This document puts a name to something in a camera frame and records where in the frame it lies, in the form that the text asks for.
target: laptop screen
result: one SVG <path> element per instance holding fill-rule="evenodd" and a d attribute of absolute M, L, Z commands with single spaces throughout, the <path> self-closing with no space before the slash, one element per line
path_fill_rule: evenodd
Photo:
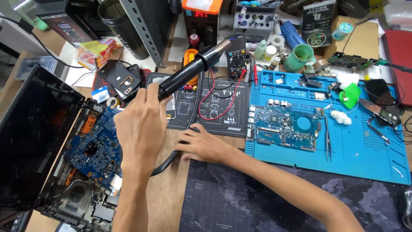
<path fill-rule="evenodd" d="M 0 121 L 0 209 L 33 207 L 83 100 L 46 69 L 33 67 Z"/>

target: hand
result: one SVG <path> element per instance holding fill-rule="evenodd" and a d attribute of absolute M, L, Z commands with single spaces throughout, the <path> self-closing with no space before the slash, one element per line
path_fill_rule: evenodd
<path fill-rule="evenodd" d="M 195 159 L 198 161 L 207 161 L 210 163 L 227 164 L 227 160 L 234 155 L 236 148 L 230 146 L 216 136 L 208 133 L 200 124 L 192 124 L 191 128 L 196 128 L 200 132 L 185 130 L 179 136 L 179 141 L 186 141 L 190 144 L 178 143 L 175 145 L 175 151 L 186 152 L 182 159 Z"/>
<path fill-rule="evenodd" d="M 159 85 L 152 83 L 139 89 L 135 99 L 114 116 L 117 138 L 123 149 L 123 177 L 143 171 L 152 173 L 162 147 L 167 126 L 166 104 L 170 96 L 159 102 Z"/>

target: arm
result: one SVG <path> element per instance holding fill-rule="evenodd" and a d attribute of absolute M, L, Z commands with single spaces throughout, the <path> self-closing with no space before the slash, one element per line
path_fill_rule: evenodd
<path fill-rule="evenodd" d="M 123 149 L 122 191 L 113 232 L 147 231 L 146 187 L 162 147 L 166 130 L 166 104 L 159 102 L 159 85 L 139 89 L 135 99 L 115 115 L 117 138 Z"/>
<path fill-rule="evenodd" d="M 292 205 L 323 223 L 328 232 L 363 232 L 349 208 L 337 198 L 291 173 L 252 158 L 217 137 L 202 125 L 193 124 L 192 130 L 183 131 L 180 140 L 190 144 L 177 144 L 175 150 L 188 152 L 183 159 L 225 164 L 266 185 Z"/>

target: snack package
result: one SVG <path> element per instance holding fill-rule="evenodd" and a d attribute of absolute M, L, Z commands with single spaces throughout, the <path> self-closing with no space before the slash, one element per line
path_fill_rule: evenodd
<path fill-rule="evenodd" d="M 95 40 L 85 43 L 75 43 L 77 54 L 77 62 L 91 70 L 96 71 L 110 58 L 112 51 L 121 46 L 113 39 Z"/>

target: blue silicone repair mat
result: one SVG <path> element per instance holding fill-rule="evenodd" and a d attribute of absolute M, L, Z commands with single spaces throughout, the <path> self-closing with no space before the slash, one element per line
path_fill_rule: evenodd
<path fill-rule="evenodd" d="M 336 81 L 335 79 L 317 77 L 314 80 L 320 81 L 322 87 L 308 88 L 299 85 L 301 76 L 295 73 L 275 71 L 260 72 L 259 85 L 252 84 L 251 86 L 250 104 L 265 106 L 269 99 L 287 101 L 293 110 L 314 114 L 316 107 L 325 108 L 331 100 L 334 110 L 350 111 L 333 91 L 330 100 L 314 98 L 315 92 L 326 93 L 327 87 Z M 276 84 L 276 80 L 282 80 L 282 83 L 278 81 L 280 84 Z M 366 91 L 362 88 L 360 98 L 369 99 Z M 326 160 L 325 119 L 319 119 L 321 130 L 316 140 L 316 151 L 314 152 L 277 144 L 258 143 L 256 139 L 250 139 L 246 141 L 246 153 L 270 163 L 405 185 L 411 184 L 405 144 L 396 137 L 395 132 L 390 127 L 379 126 L 376 119 L 373 119 L 371 123 L 373 127 L 390 139 L 390 145 L 386 145 L 385 141 L 368 127 L 367 120 L 372 113 L 361 104 L 348 114 L 352 120 L 351 125 L 337 123 L 330 116 L 330 111 L 330 108 L 326 109 L 325 115 L 328 117 L 332 161 Z"/>

